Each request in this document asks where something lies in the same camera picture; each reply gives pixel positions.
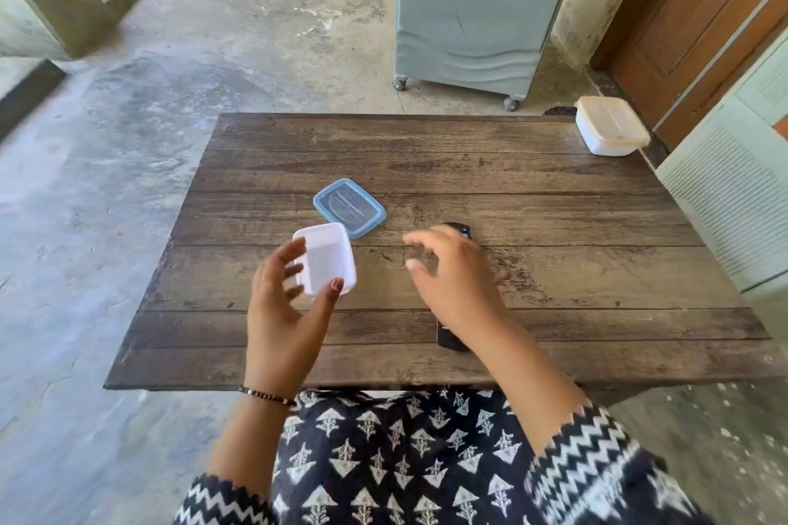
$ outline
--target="transparent blue lid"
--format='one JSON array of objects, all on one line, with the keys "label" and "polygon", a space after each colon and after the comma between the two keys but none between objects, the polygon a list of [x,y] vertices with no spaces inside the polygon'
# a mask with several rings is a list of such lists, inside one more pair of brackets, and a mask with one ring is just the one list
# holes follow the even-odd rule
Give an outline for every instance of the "transparent blue lid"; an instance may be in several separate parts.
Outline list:
[{"label": "transparent blue lid", "polygon": [[330,222],[344,225],[351,239],[358,239],[386,220],[386,211],[374,197],[349,178],[341,178],[320,191],[313,200]]}]

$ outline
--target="patterned clothing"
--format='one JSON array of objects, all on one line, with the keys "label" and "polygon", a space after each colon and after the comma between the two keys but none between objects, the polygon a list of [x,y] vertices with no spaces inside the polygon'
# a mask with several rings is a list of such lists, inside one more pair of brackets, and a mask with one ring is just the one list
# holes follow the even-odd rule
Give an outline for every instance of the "patterned clothing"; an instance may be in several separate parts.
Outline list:
[{"label": "patterned clothing", "polygon": [[534,457],[503,393],[302,392],[273,503],[202,475],[175,523],[697,525],[712,521],[606,410],[580,410]]}]

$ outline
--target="wooden table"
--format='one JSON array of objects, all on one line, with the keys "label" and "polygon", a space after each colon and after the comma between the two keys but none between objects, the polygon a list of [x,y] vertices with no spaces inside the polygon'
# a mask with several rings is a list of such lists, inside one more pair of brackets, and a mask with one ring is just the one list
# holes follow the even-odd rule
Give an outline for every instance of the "wooden table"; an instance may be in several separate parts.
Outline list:
[{"label": "wooden table", "polygon": [[470,224],[507,306],[589,388],[785,376],[786,361],[639,154],[590,155],[561,118],[224,114],[106,380],[111,389],[241,382],[258,262],[323,221],[350,177],[388,219],[353,243],[308,386],[493,383],[438,347],[402,233]]}]

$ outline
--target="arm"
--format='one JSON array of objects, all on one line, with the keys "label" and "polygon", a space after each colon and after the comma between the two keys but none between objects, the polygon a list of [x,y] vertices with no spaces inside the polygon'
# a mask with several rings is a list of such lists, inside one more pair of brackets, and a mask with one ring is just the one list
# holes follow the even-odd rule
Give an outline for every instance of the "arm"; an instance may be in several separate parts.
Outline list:
[{"label": "arm", "polygon": [[711,521],[664,466],[593,405],[508,314],[482,249],[447,225],[405,243],[438,256],[430,274],[406,262],[429,308],[485,364],[534,450],[526,490],[547,523]]},{"label": "arm", "polygon": [[[296,397],[318,357],[344,285],[341,278],[335,278],[323,287],[306,314],[293,309],[290,302],[303,287],[284,290],[284,280],[302,270],[301,264],[288,264],[306,251],[306,242],[301,238],[282,245],[260,264],[252,282],[247,314],[243,385],[289,400]],[[212,516],[218,518],[215,503],[208,499],[219,493],[225,505],[235,501],[242,512],[262,512],[266,519],[273,520],[265,500],[288,414],[289,408],[284,404],[243,395],[213,446],[207,474],[195,480],[176,522],[191,522],[188,519],[197,513],[206,523]],[[218,520],[222,524],[242,521],[242,515],[233,512]]]}]

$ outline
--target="concrete floor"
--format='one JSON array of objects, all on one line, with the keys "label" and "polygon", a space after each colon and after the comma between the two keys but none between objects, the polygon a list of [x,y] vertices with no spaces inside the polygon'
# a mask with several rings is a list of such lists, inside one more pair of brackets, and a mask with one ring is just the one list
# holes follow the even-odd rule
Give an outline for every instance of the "concrete floor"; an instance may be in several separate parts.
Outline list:
[{"label": "concrete floor", "polygon": [[[501,96],[392,79],[394,0],[142,0],[0,148],[0,523],[162,523],[231,393],[102,383],[216,114],[490,114]],[[522,112],[593,93],[553,48]],[[788,523],[785,382],[616,407],[719,522]]]}]

